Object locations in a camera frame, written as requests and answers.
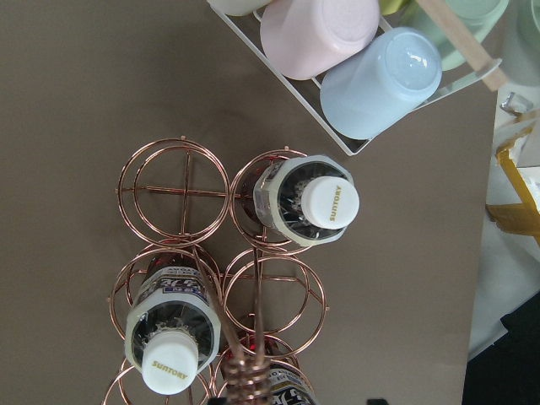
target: table surface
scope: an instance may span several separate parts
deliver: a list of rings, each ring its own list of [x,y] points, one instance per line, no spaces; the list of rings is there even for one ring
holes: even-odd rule
[[[231,178],[284,145],[353,174],[359,217],[300,255],[330,306],[300,356],[321,404],[461,403],[496,94],[476,84],[347,157],[202,0],[7,2],[0,22],[6,403],[101,400],[122,359],[105,299],[144,247],[116,180],[181,135]],[[204,243],[222,266],[247,248],[233,234]]]

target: copper wire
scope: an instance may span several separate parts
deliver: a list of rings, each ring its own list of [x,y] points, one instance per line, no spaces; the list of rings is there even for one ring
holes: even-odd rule
[[[313,289],[310,288],[310,285],[309,285],[309,281],[306,281],[306,283],[301,283],[304,288],[306,289],[306,291],[308,292],[309,296],[312,296],[316,299],[317,302],[319,302],[319,304],[321,305],[321,314],[320,314],[320,317],[319,317],[319,321],[316,325],[316,328],[315,330],[313,331],[313,333],[308,337],[308,339],[302,343],[299,347],[291,350],[290,352],[288,353],[284,353],[284,354],[280,354],[280,355],[268,355],[267,357],[269,359],[284,359],[286,357],[289,357],[291,355],[295,355],[295,354],[298,354],[304,350],[306,350],[314,341],[315,339],[317,338],[317,336],[319,335],[319,333],[321,332],[321,329],[322,329],[322,325],[324,323],[324,320],[325,320],[325,317],[326,317],[326,314],[327,314],[327,310],[328,310],[328,307],[327,307],[327,299],[326,299],[326,294],[325,294],[325,291],[324,291],[324,287],[322,286],[322,281],[321,279],[316,275],[316,273],[311,269],[309,268],[305,263],[303,263],[302,261],[300,261],[297,257],[295,256],[264,256],[264,257],[261,257],[259,258],[259,262],[260,263],[264,263],[264,262],[267,262],[267,261],[271,261],[271,260],[282,260],[282,261],[287,261],[287,262],[293,262],[295,263],[297,266],[299,266],[299,268],[302,270],[302,272],[305,274],[305,277],[306,279],[308,279],[308,274],[309,276],[315,281],[316,283],[316,286],[317,288],[319,289],[319,294],[317,294]],[[239,327],[240,329],[246,331],[246,332],[251,332],[251,333],[254,333],[255,331],[245,325],[243,325],[241,322],[239,322],[232,314],[232,312],[230,311],[230,309],[228,308],[227,306],[227,302],[228,302],[228,298],[230,296],[230,291],[232,290],[232,287],[233,285],[237,282],[237,280],[240,279],[240,276],[245,273],[249,268],[253,267],[253,262],[249,262],[247,263],[245,266],[243,266],[240,270],[238,270],[233,276],[232,278],[230,279],[230,281],[227,283],[227,287],[225,288],[224,290],[224,296],[223,296],[223,304],[224,304],[224,308],[225,308],[225,313],[227,314],[227,316],[229,317],[229,319],[237,326]],[[266,280],[274,280],[274,277],[271,276],[269,278],[263,278],[263,280],[266,279]],[[275,281],[283,281],[283,278],[281,277],[277,277],[275,278]],[[293,320],[291,320],[289,323],[287,323],[285,326],[283,327],[280,327],[280,328],[276,328],[276,329],[273,329],[273,330],[266,330],[264,331],[265,334],[276,334],[276,333],[280,333],[280,332],[283,332],[284,330],[292,327],[299,319],[300,317],[302,316],[302,313],[304,312],[305,310],[305,307],[306,307],[306,304],[307,303],[304,303],[302,305],[302,307],[300,308],[300,311],[299,313],[293,318]],[[247,353],[251,354],[251,355],[254,355],[255,353],[253,353],[251,350],[249,350],[248,348],[244,348],[242,347]]]
[[[154,161],[165,153],[175,150],[183,150],[186,152],[183,188],[139,184],[141,176],[150,162]],[[216,167],[224,183],[224,190],[222,192],[194,190],[190,188],[190,163],[192,160],[192,153],[202,155]],[[308,248],[301,246],[298,247],[291,240],[268,241],[268,229],[264,226],[262,226],[261,232],[258,234],[249,232],[240,223],[235,206],[237,200],[252,199],[252,196],[250,195],[242,195],[239,193],[238,188],[245,179],[246,174],[249,174],[250,170],[254,169],[256,165],[272,165],[276,160],[291,159],[299,156],[305,156],[305,154],[290,150],[288,147],[266,152],[265,154],[260,154],[255,159],[248,162],[248,164],[238,172],[233,180],[233,183],[230,184],[223,165],[218,158],[212,154],[212,152],[200,144],[194,143],[193,141],[188,141],[185,137],[182,137],[180,139],[161,139],[141,147],[135,152],[135,154],[132,155],[121,170],[116,189],[118,207],[120,209],[121,216],[135,235],[143,240],[146,240],[150,245],[140,251],[126,266],[124,266],[116,277],[116,281],[108,299],[112,324],[121,338],[125,339],[125,332],[122,328],[122,324],[118,321],[118,316],[116,313],[116,295],[122,289],[125,289],[127,303],[129,305],[133,304],[131,281],[139,274],[144,275],[146,273],[146,269],[139,268],[140,266],[138,265],[142,260],[148,259],[149,257],[153,257],[160,253],[171,251],[178,252],[194,259],[198,270],[202,274],[202,280],[206,290],[208,291],[209,298],[215,303],[214,309],[216,310],[216,313],[221,321],[222,330],[228,342],[228,348],[219,356],[219,361],[217,364],[210,365],[209,382],[207,382],[202,375],[197,376],[205,391],[205,398],[203,398],[200,402],[201,405],[205,403],[205,401],[210,397],[211,393],[221,396],[224,393],[225,388],[228,390],[227,397],[231,405],[267,405],[269,394],[268,370],[271,363],[289,367],[291,370],[300,375],[301,378],[306,381],[308,386],[311,387],[311,384],[300,370],[300,365],[296,358],[296,354],[305,350],[316,339],[322,328],[328,308],[326,295],[322,287],[321,280],[317,277],[313,270],[301,262],[297,257],[293,256],[307,250]],[[140,159],[143,159],[143,163],[140,164],[139,167],[135,167],[136,171],[132,184],[130,187],[126,187],[125,183],[127,181],[127,176],[130,172],[132,172],[132,169],[134,166],[136,166],[136,162],[140,161]],[[178,234],[166,232],[149,220],[139,203],[138,197],[140,192],[183,196],[181,204],[181,217],[179,219],[180,232]],[[126,193],[132,194],[132,204],[136,213],[138,214],[138,217],[143,221],[143,227],[140,225],[137,226],[133,223],[133,218],[127,211],[127,200],[124,196]],[[188,197],[220,197],[224,199],[224,205],[221,208],[217,218],[209,226],[197,232],[190,233],[187,231],[187,216],[189,212]],[[253,246],[253,249],[239,254],[227,267],[225,273],[221,274],[219,272],[218,265],[212,256],[210,256],[201,246],[198,246],[197,243],[207,239],[211,234],[213,234],[224,222],[227,213],[230,213],[235,227],[238,229],[244,239],[246,239],[246,241]],[[250,261],[248,257],[249,253],[252,253],[253,255],[252,260]],[[240,261],[245,260],[248,260],[248,263],[241,267],[238,271],[234,271],[234,267],[238,266]],[[303,273],[303,279],[298,277],[264,274],[262,268],[263,263],[269,260],[285,260],[295,263],[300,267],[300,270]],[[253,267],[254,274],[252,276],[245,274],[245,272],[251,267]],[[227,299],[230,296],[230,291],[234,284],[240,279],[250,279],[255,282],[254,312],[252,314],[254,318],[253,329],[246,327],[237,321],[227,307]],[[318,293],[311,288],[311,279],[315,280],[315,284],[319,290]],[[270,331],[264,330],[262,317],[262,282],[265,281],[298,283],[305,289],[304,300],[299,312],[283,327],[275,328]],[[308,305],[310,297],[313,297],[321,305],[322,310],[319,322],[315,331],[303,344],[301,344],[298,348],[292,348],[283,339],[274,336],[274,334],[283,332],[298,322]],[[233,325],[236,325],[241,330],[254,336],[256,342],[256,353],[242,344],[242,339],[238,338],[237,332]],[[285,353],[277,355],[265,355],[265,339],[272,339],[275,342],[282,344],[285,348]],[[107,388],[102,405],[106,405],[114,385],[119,386],[123,402],[128,405],[132,404],[131,400],[127,396],[122,378],[133,368],[134,367],[124,359],[118,373],[116,374],[116,377],[112,380]],[[217,378],[218,373],[221,370],[225,372],[227,378],[225,379],[223,386],[221,386],[221,388],[218,390]],[[191,388],[187,390],[187,396],[189,402],[192,403]],[[169,403],[169,399],[169,397],[165,398],[165,405]]]
[[[145,271],[137,270],[136,272],[133,270],[135,268],[135,265],[142,261],[143,259],[146,259],[148,257],[154,257],[156,255],[159,255],[160,253],[166,253],[166,252],[176,252],[180,253],[182,255],[186,255],[193,260],[196,260],[197,263],[200,261],[201,264],[201,272],[203,274],[206,274],[210,279],[213,280],[213,286],[211,289],[208,289],[210,292],[214,292],[217,297],[216,306],[221,306],[222,302],[222,294],[221,294],[221,288],[219,287],[219,277],[216,274],[216,269],[212,268],[211,265],[206,263],[204,260],[200,260],[198,253],[204,252],[202,254],[203,257],[209,257],[209,254],[201,247],[201,246],[191,246],[187,249],[178,249],[174,247],[156,247],[156,246],[149,246],[139,252],[124,268],[118,273],[116,276],[116,281],[113,284],[111,293],[109,294],[109,315],[111,318],[111,322],[113,326],[115,327],[116,331],[120,335],[122,339],[126,338],[126,333],[122,327],[122,324],[118,321],[118,315],[116,314],[116,295],[118,292],[123,288],[126,287],[129,289],[129,281],[132,279],[132,277],[137,273],[144,273]],[[132,305],[132,300],[128,299],[128,304]]]
[[[122,401],[126,405],[133,405],[132,400],[127,395],[126,387],[124,386],[123,381],[122,381],[122,379],[130,371],[132,371],[133,369],[135,369],[135,366],[129,365],[129,363],[127,362],[126,359],[124,359],[121,362],[120,369],[116,373],[115,377],[112,379],[111,383],[109,383],[109,386],[107,387],[107,389],[105,391],[105,396],[103,398],[103,401],[101,402],[101,405],[108,405],[109,397],[111,396],[112,390],[113,390],[113,388],[115,386],[118,386],[118,389],[120,390],[120,395],[121,395]],[[210,391],[210,385],[208,384],[206,378],[204,378],[204,376],[201,375],[201,374],[197,375],[197,379],[201,383],[202,388],[204,390],[204,395],[202,396],[201,400],[197,404],[198,405],[205,405],[207,400],[212,395],[212,392]],[[169,403],[169,400],[170,400],[171,397],[175,397],[175,396],[165,396],[165,398],[164,398],[165,405],[167,405]],[[193,397],[192,397],[191,387],[190,387],[189,390],[187,390],[187,397],[188,397],[188,403],[190,405],[193,405]]]
[[[144,169],[148,166],[148,164],[153,161],[154,159],[158,158],[161,154],[170,152],[171,150],[185,150],[188,158],[186,159],[186,173],[185,173],[185,188],[184,189],[174,189],[174,188],[168,188],[168,187],[160,187],[160,186],[140,186],[138,184],[139,178],[141,174],[143,173]],[[190,190],[189,189],[189,163],[190,163],[190,157],[191,152],[200,154],[207,160],[209,160],[217,169],[219,175],[222,178],[223,184],[224,184],[224,191],[223,192],[205,192],[201,190]],[[133,184],[131,187],[126,187],[125,182],[127,180],[127,175],[129,172],[131,172],[131,168],[135,165],[136,161],[139,160],[139,158],[143,159],[143,163],[137,168],[136,174],[134,176]],[[139,200],[138,200],[138,193],[140,191],[148,191],[148,192],[157,192],[160,194],[182,194],[184,196],[184,206],[182,208],[182,216],[181,216],[181,229],[180,234],[175,235],[171,234],[170,232],[166,232],[162,229],[160,229],[158,226],[153,224],[144,214],[143,210],[140,207]],[[143,224],[147,229],[139,229],[140,225],[137,227],[133,223],[133,219],[131,218],[130,214],[127,211],[127,200],[124,197],[124,194],[127,192],[130,192],[133,197],[133,206],[135,207],[135,210],[137,211],[138,217],[143,221]],[[213,232],[217,230],[217,228],[223,223],[225,220],[227,213],[229,212],[229,204],[230,204],[230,182],[229,177],[227,176],[227,172],[219,159],[207,148],[204,148],[198,143],[195,143],[193,141],[186,140],[185,137],[182,137],[180,139],[161,139],[159,141],[155,141],[152,143],[149,143],[142,148],[140,148],[138,151],[135,152],[135,154],[132,155],[132,157],[126,162],[124,167],[121,170],[120,177],[118,179],[118,184],[116,188],[116,195],[118,200],[118,208],[120,209],[121,216],[123,217],[124,221],[126,222],[126,225],[132,230],[132,232],[140,237],[143,240],[146,240],[148,243],[157,245],[157,246],[163,246],[160,240],[165,238],[175,238],[176,243],[174,244],[174,247],[187,247],[192,244],[200,243],[201,241],[207,239]],[[206,228],[199,230],[197,232],[186,232],[186,212],[187,212],[187,198],[188,196],[200,196],[200,197],[223,197],[224,198],[224,204],[221,208],[217,218]]]
[[[240,343],[244,347],[247,345],[248,336],[249,334],[247,333],[244,337],[240,339]],[[293,350],[283,339],[280,339],[279,337],[275,337],[272,335],[265,335],[264,338],[265,340],[268,339],[268,340],[272,340],[275,343],[281,344],[289,352]],[[222,378],[221,380],[223,380],[223,383],[218,387],[218,381],[220,380],[219,373],[223,374],[224,372],[223,364],[230,355],[231,355],[230,348],[229,347],[225,348],[225,350],[219,356],[219,360],[216,362],[215,365],[212,366],[209,385],[215,397],[221,397],[224,395],[224,390],[226,388],[227,380],[225,378]],[[289,356],[288,358],[286,358],[286,360],[288,363],[292,364],[295,368],[297,369],[300,368],[300,363],[298,361],[298,358],[295,355]]]
[[[309,249],[309,247],[303,247],[303,246],[285,248],[285,250],[279,249],[284,246],[288,246],[288,245],[294,246],[296,244],[288,239],[274,241],[274,242],[267,241],[267,238],[265,237],[266,227],[263,227],[261,234],[259,235],[251,233],[244,226],[242,226],[239,219],[239,215],[236,212],[237,199],[249,198],[249,197],[252,198],[252,196],[243,196],[243,195],[240,195],[240,198],[239,198],[238,187],[243,183],[246,175],[251,170],[253,170],[257,164],[266,163],[269,166],[269,165],[272,165],[273,162],[276,160],[286,160],[286,159],[305,157],[305,156],[306,156],[305,154],[295,151],[295,150],[291,150],[288,147],[285,147],[283,149],[272,150],[264,154],[259,154],[256,158],[250,160],[236,174],[230,186],[230,189],[231,189],[230,204],[229,204],[230,216],[233,219],[233,223],[235,224],[235,227],[238,229],[240,234],[253,247],[256,247],[257,249],[264,251],[266,253],[281,254],[281,255],[296,255],[298,253],[301,253],[302,251],[306,251],[307,249]]]

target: white surface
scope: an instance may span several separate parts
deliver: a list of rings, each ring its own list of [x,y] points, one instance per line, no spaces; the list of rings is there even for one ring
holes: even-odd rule
[[[144,348],[143,380],[162,395],[182,392],[197,376],[198,356],[197,345],[186,333],[158,333]]]
[[[341,177],[310,181],[302,193],[302,212],[319,228],[339,230],[353,222],[360,207],[356,188]]]

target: light blue cup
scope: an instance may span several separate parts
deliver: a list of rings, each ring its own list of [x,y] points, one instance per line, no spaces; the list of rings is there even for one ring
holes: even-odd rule
[[[372,139],[429,98],[441,76],[435,46],[417,30],[395,28],[327,72],[322,110],[346,137]]]

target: suntory logo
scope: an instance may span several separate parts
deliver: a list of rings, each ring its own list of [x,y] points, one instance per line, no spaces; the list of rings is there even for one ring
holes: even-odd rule
[[[159,362],[157,362],[155,360],[152,363],[152,367],[155,367],[156,369],[160,369],[160,370],[164,371],[165,373],[176,375],[181,380],[185,380],[187,378],[187,375],[185,375],[184,373],[181,373],[180,371],[175,370],[175,369],[171,369],[170,367],[167,367],[166,365],[161,364],[161,363],[159,363]]]
[[[334,194],[334,201],[332,203],[332,212],[330,213],[331,221],[336,220],[336,215],[338,214],[338,204],[339,204],[340,195],[341,195],[341,187],[336,186],[336,193]]]

